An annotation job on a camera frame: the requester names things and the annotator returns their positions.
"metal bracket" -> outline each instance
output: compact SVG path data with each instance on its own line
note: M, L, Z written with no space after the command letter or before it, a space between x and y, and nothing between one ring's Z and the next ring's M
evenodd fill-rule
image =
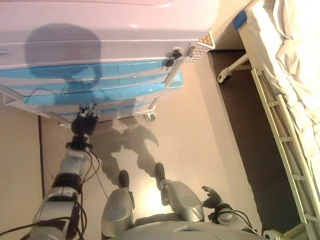
M251 65L243 65L248 60L249 60L249 56L246 53L245 55L240 57L237 61L235 61L233 64L223 69L217 78L218 83L222 84L228 81L229 79L231 79L233 71L250 70Z

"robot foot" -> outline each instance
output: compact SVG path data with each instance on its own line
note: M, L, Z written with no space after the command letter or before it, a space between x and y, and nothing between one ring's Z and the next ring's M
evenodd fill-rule
M158 162L155 165L155 180L156 180L156 186L157 188L161 191L161 180L166 179L166 174L165 174L165 168L164 165L161 162Z
M130 180L129 174L126 170L121 170L119 173L119 187L120 188L129 188Z

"bed wheel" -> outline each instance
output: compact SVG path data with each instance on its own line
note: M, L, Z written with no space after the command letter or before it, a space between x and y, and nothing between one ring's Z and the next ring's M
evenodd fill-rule
M229 71L228 67L226 67L225 69L223 69L218 78L217 78L217 82L219 84L224 84L226 81L230 80L232 77L231 72Z

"caster wheel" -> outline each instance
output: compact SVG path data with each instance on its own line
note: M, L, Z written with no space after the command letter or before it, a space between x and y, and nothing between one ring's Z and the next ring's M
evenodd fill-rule
M153 122L154 120L156 120L156 115L151 112L151 113L147 113L144 115L146 119L148 119L149 121Z
M227 75L224 79L222 79L222 76L218 76L218 83L219 84L225 84L227 81L229 81L232 78L231 75Z

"black cable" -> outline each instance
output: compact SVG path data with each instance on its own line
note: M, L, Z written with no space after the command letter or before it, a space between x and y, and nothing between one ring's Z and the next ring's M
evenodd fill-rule
M241 215L240 215L239 213L237 213L237 212L234 212L234 211L225 211L225 210L223 210L223 211L219 212L216 217L218 218L221 214L235 214L235 215L237 215L238 217L240 217L250 228L253 229L253 227L251 226L251 224L249 224L249 223L247 222L247 220L245 220L245 218L244 218L243 216L241 216Z
M84 175L84 177L83 177L82 185L87 181L87 180L86 180L86 177L87 177L87 175L89 174L89 172L90 172L90 170L91 170L91 168L92 168L92 166L93 166L93 164L94 164L91 154L89 154L89 152L87 152L87 151L85 151L85 152L86 152L86 154L88 154L89 157L90 157L90 167L89 167L88 171L85 173L85 175Z
M0 237L4 236L6 234L9 234L9 233L15 232L15 231L22 230L22 229L27 229L27 228L31 228L31 227L35 227L35 226L39 226L39 225L43 225L43 224L49 224L51 222L56 222L56 221L60 221L60 220L69 220L69 221L71 221L71 217L62 216L62 217L52 218L52 219L48 219L48 220L38 221L38 222L35 222L35 223L32 223L32 224L28 224L28 225L24 225L24 226L18 226L18 227L9 229L7 231L1 232L0 233ZM79 227L75 226L75 228L77 230L77 233L80 236L80 239L83 240L84 238L83 238L83 236L82 236L82 234L81 234L81 232L79 230Z
M94 169L94 173L92 174L92 175L90 175L88 178L86 178L86 176L87 176L87 174L84 176L84 178L83 178L83 181L82 181L82 184L84 184L84 183L86 183L87 181L89 181L90 179L92 179L96 174L97 174L97 172L98 172L98 170L99 170L99 168L100 168L100 162L99 162L99 160L98 160L98 158L97 158L97 161L98 161L98 168L96 169L94 166L93 166L93 158L92 158L92 156L91 156L91 154L89 153L89 152L87 152L87 151L85 151L89 156L90 156L90 160L91 160L91 166L93 167L93 169Z
M82 204L80 204L80 208L81 208L81 214L83 214L83 216L84 216L84 228L82 230L82 235L84 235L85 231L87 229L87 225L88 225L88 217L87 217L87 213L86 213L85 209L83 208Z
M47 88L44 88L44 87L37 87L35 89L32 90L32 92L29 94L29 96L26 97L26 100L25 100L25 104L28 104L28 101L29 99L33 96L33 94L38 91L38 90L45 90L45 91L48 91L48 92L51 92L52 94L54 94L55 96L57 96L58 94L55 93L54 91L52 90L49 90Z
M91 151L91 153L93 154L93 156L95 157L96 161L98 162L98 170L100 169L100 161L99 161L99 158L97 157L97 155Z
M83 211L82 211L82 209L83 209L83 199L84 199L84 197L83 197L83 192L82 192L82 186L81 186L81 196L80 196L80 209L81 209L81 214L80 214L80 221L81 221L81 234L82 235L84 235L84 215L83 215Z
M98 162L98 170L99 170L99 168L100 168L99 158L97 157L97 155L96 155L93 151L92 151L91 153L94 155L95 159L96 159L97 162ZM106 193L106 191L105 191L105 189L104 189L104 186L102 185L102 182L101 182L101 180L100 180L100 178L99 178L98 173L96 173L95 175L96 175L96 178L97 178L97 180L98 180L98 182L99 182L99 185L100 185L100 187L101 187L101 189L102 189L102 191L103 191L103 193L104 193L104 195L105 195L105 198L108 200L108 195L107 195L107 193Z
M247 216L243 211L239 211L239 210L233 210L233 211L234 211L234 212L237 212L237 213L243 214L243 215L246 217L246 219L248 220L249 226L253 229L253 227L252 227L252 225L251 225L251 222L250 222L248 216Z

